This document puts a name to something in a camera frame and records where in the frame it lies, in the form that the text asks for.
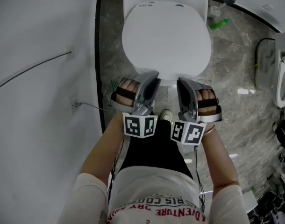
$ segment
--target strap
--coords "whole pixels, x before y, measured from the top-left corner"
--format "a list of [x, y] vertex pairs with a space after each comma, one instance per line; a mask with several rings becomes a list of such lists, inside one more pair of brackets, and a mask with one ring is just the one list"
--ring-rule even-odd
[[136, 96], [136, 93], [125, 90], [119, 86], [116, 88], [115, 93], [131, 100], [135, 100]]
[[217, 106], [218, 102], [217, 99], [205, 99], [205, 100], [200, 100], [198, 101], [198, 108], [207, 108], [211, 106]]

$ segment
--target toilet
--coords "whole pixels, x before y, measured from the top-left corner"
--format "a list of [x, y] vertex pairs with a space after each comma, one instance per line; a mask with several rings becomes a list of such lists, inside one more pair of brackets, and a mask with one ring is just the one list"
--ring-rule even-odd
[[270, 91], [276, 106], [285, 106], [285, 33], [275, 41], [261, 42], [257, 48], [256, 87]]
[[124, 52], [138, 73], [157, 70], [161, 85], [193, 78], [208, 65], [208, 0], [123, 0]]

